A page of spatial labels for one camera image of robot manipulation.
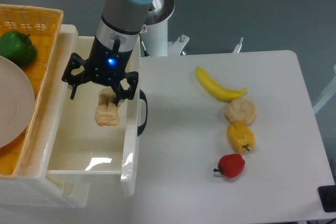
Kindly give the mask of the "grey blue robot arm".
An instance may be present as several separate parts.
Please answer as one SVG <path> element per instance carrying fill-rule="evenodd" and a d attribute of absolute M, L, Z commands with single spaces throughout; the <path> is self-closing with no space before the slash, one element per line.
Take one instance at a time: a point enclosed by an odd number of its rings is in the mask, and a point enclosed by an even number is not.
<path fill-rule="evenodd" d="M 139 74 L 125 68 L 154 0 L 106 0 L 88 59 L 73 52 L 65 68 L 62 81 L 72 91 L 93 82 L 111 87 L 120 100 L 134 98 Z"/>

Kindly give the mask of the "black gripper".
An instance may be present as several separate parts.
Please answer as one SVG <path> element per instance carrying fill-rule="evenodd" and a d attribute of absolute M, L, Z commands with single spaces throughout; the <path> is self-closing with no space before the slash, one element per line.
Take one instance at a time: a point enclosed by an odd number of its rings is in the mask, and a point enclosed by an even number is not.
<path fill-rule="evenodd" d="M 75 98 L 77 87 L 87 82 L 111 87 L 114 91 L 111 101 L 115 105 L 119 105 L 120 100 L 134 98 L 139 73 L 125 71 L 132 52 L 120 49 L 120 38 L 113 42 L 111 48 L 95 38 L 88 59 L 82 59 L 75 52 L 70 55 L 61 79 L 69 85 L 71 100 Z"/>

